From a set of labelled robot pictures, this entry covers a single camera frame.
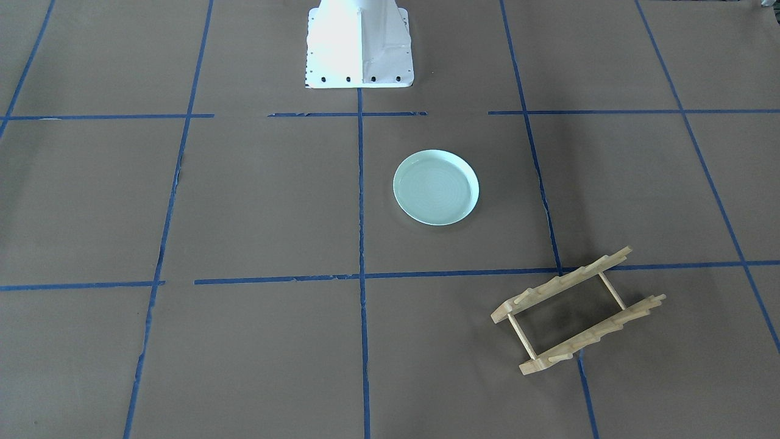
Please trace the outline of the light green round plate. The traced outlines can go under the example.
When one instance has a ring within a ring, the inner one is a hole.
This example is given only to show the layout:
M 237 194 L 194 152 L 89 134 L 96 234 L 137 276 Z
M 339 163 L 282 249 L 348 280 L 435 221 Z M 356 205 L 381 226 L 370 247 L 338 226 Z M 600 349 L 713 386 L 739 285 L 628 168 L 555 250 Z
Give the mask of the light green round plate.
M 398 165 L 392 191 L 407 216 L 432 227 L 446 227 L 473 212 L 480 183 L 471 165 L 458 155 L 427 149 Z

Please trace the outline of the wooden dish rack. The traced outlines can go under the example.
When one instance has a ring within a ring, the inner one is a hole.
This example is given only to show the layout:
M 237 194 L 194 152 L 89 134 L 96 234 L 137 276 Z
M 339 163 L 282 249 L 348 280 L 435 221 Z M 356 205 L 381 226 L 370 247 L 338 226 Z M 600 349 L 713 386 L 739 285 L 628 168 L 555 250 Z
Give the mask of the wooden dish rack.
M 623 330 L 660 307 L 666 294 L 630 300 L 608 275 L 627 261 L 632 247 L 552 277 L 507 298 L 490 314 L 498 326 L 512 328 L 528 359 L 519 371 L 528 376 L 573 359 L 580 350 Z

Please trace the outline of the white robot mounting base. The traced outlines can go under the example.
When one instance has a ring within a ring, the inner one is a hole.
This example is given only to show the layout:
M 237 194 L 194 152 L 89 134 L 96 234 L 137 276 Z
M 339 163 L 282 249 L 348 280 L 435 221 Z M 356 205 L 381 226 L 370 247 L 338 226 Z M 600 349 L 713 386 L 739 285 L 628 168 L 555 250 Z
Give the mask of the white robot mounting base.
M 321 1 L 308 11 L 305 86 L 411 87 L 408 11 L 396 1 Z

